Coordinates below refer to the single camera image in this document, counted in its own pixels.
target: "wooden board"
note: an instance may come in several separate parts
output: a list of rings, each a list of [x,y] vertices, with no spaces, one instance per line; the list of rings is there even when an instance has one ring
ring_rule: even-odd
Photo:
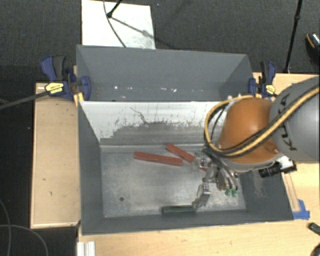
[[[280,93],[292,83],[312,77],[315,75],[277,74],[273,84]],[[75,105],[60,98],[35,103],[31,228],[74,226],[80,219],[74,113]],[[95,241],[97,256],[309,255],[320,242],[319,236],[307,229],[310,222],[320,224],[319,165],[299,164],[291,178],[297,197],[311,212],[309,221],[90,236],[80,232],[79,241]]]
[[[36,93],[44,91],[36,85]],[[75,226],[80,220],[77,108],[59,97],[34,105],[30,227]]]

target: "dark floor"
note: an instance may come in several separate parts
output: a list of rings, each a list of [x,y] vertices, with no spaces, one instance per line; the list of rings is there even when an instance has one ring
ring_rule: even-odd
[[[252,69],[272,61],[285,68],[298,1],[283,0],[132,0],[152,9],[156,47],[194,51],[245,53]],[[291,72],[319,73],[307,54],[306,33],[319,34],[320,1],[305,0],[291,57]],[[80,0],[0,1],[0,98],[17,100],[33,93],[36,80],[46,77],[39,61],[65,55],[76,63],[81,43]],[[33,104],[0,111],[0,198],[12,224],[29,225],[32,167]],[[6,224],[0,209],[0,225]],[[75,228],[42,230],[49,255],[75,253]],[[7,253],[8,231],[0,227],[0,256]],[[12,256],[45,255],[42,244],[13,228]]]

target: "yellow cable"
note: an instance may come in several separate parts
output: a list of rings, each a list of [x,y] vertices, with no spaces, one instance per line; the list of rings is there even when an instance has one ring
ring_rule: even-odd
[[[205,120],[204,120],[204,134],[205,134],[205,138],[206,138],[206,141],[209,143],[209,145],[213,145],[211,139],[210,139],[210,136],[209,136],[209,131],[208,131],[208,127],[209,127],[209,119],[210,119],[210,116],[211,114],[219,107],[223,106],[223,105],[226,105],[230,102],[235,102],[235,101],[238,101],[238,100],[243,100],[243,99],[248,99],[248,98],[252,98],[253,96],[251,95],[244,95],[244,96],[239,96],[239,97],[235,97],[235,98],[232,98],[232,99],[227,99],[227,100],[224,100],[224,101],[221,101],[220,103],[218,103],[217,105],[215,105],[214,107],[212,107],[209,112],[206,114],[206,117],[205,117]]]
[[[239,154],[242,154],[246,151],[251,150],[252,148],[256,147],[261,141],[263,141],[266,137],[268,137],[271,133],[273,133],[294,111],[296,111],[305,101],[310,99],[311,97],[315,96],[316,94],[319,93],[319,87],[313,89],[312,91],[306,93],[304,96],[302,96],[299,100],[297,100],[268,130],[266,130],[263,134],[261,134],[257,139],[252,141],[250,144],[246,145],[245,147],[232,152],[232,153],[226,153],[225,156],[227,157],[235,157]],[[227,101],[223,101],[219,103],[218,105],[214,106],[209,113],[207,114],[204,122],[204,134],[205,138],[209,143],[209,146],[216,152],[223,153],[226,150],[219,149],[216,146],[213,145],[210,137],[209,137],[209,132],[208,132],[208,126],[209,126],[209,118],[212,112],[219,106],[226,104]]]

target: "red stick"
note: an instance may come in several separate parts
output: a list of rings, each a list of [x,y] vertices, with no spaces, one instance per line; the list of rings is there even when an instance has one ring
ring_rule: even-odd
[[[183,161],[180,158],[163,156],[159,154],[150,154],[144,152],[134,152],[134,159],[155,162],[160,164],[172,165],[172,166],[182,166]]]
[[[192,163],[195,160],[195,157],[192,154],[187,153],[186,151],[173,144],[167,144],[165,149],[189,163]]]

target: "metal bracket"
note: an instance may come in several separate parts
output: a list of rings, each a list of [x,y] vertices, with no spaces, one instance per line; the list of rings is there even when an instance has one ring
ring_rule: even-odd
[[[206,206],[207,202],[209,200],[209,197],[211,195],[211,192],[209,190],[209,180],[214,172],[213,168],[209,168],[206,171],[206,175],[204,177],[204,181],[202,184],[199,185],[196,199],[192,202],[192,205],[195,209],[201,206]]]
[[[88,243],[77,242],[76,255],[77,256],[96,256],[96,243],[94,241],[90,241]]]

